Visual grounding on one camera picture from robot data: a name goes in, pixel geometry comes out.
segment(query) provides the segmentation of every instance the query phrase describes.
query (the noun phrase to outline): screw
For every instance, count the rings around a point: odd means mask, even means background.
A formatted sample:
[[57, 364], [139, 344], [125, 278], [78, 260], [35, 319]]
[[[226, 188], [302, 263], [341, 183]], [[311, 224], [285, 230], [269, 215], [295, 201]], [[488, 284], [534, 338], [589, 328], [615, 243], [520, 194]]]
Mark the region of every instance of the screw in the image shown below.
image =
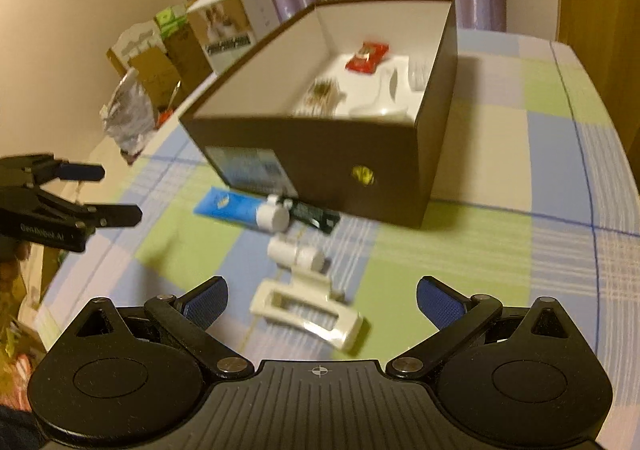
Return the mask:
[[218, 360], [216, 365], [222, 372], [235, 374], [236, 372], [242, 372], [243, 370], [245, 370], [248, 367], [249, 363], [244, 358], [239, 358], [237, 356], [228, 356], [227, 358]]
[[418, 358], [412, 358], [411, 356], [403, 356], [402, 358], [396, 358], [391, 366], [398, 372], [418, 372], [423, 364]]

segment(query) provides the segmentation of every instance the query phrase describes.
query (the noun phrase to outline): table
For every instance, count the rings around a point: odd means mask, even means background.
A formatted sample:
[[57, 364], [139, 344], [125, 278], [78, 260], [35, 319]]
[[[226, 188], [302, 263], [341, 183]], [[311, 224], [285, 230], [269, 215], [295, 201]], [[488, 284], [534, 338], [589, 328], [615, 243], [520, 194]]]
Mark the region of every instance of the table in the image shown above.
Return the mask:
[[[556, 297], [613, 384], [600, 443], [640, 449], [640, 203], [607, 111], [568, 46], [460, 30], [459, 51], [423, 228], [344, 216], [330, 237], [300, 225], [289, 235], [328, 254], [334, 287], [370, 323], [357, 358], [384, 364], [435, 331], [415, 305], [424, 274], [505, 305]], [[267, 258], [267, 234], [192, 214], [222, 182], [172, 123], [116, 196], [143, 209], [142, 223], [102, 230], [84, 255], [69, 256], [38, 313], [45, 343], [94, 296], [139, 305], [222, 274], [229, 306], [209, 330], [220, 341], [255, 363], [347, 357], [252, 318], [258, 283], [290, 276]]]

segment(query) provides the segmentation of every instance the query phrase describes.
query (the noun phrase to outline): blue tube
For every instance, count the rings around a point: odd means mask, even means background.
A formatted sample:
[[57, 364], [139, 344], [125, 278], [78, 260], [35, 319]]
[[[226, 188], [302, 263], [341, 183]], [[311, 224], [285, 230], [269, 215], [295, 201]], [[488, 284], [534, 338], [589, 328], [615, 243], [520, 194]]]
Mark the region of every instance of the blue tube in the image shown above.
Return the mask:
[[289, 211], [283, 206], [220, 188], [209, 190], [193, 211], [270, 232], [283, 232], [289, 226]]

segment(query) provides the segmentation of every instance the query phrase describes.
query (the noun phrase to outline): open box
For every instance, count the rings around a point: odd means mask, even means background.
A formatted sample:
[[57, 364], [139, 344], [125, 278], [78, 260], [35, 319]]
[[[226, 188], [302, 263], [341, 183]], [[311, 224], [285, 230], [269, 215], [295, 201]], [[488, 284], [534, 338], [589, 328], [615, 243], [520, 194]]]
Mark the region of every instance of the open box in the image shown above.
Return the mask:
[[[402, 121], [352, 119], [375, 97], [376, 74], [344, 69], [364, 40], [390, 46]], [[427, 65], [408, 87], [409, 56]], [[431, 193], [456, 78], [453, 0], [336, 0], [306, 8], [217, 78], [182, 124], [232, 188], [418, 227]], [[309, 86], [334, 76], [346, 98], [333, 117], [295, 116]]]

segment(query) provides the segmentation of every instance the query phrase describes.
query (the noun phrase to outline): checkered tablecloth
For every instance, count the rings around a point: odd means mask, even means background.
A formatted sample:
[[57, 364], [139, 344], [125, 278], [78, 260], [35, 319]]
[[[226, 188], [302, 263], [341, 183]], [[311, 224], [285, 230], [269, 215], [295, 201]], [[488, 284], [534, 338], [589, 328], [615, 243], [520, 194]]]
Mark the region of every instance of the checkered tablecloth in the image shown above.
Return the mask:
[[[614, 405], [599, 441], [640, 449], [640, 205], [620, 141], [572, 50], [510, 34], [459, 33], [458, 79], [421, 230], [345, 216], [325, 237], [289, 235], [331, 258], [334, 287], [370, 324], [357, 358], [384, 364], [435, 331], [415, 305], [432, 274], [464, 294], [524, 306], [558, 298], [609, 374]], [[255, 363], [344, 358], [310, 335], [252, 318], [264, 278], [287, 280], [269, 236], [196, 216], [222, 186], [181, 126], [133, 166], [118, 199], [142, 224], [103, 230], [70, 255], [38, 317], [49, 342], [94, 296], [139, 305], [212, 274], [229, 306], [210, 332]]]

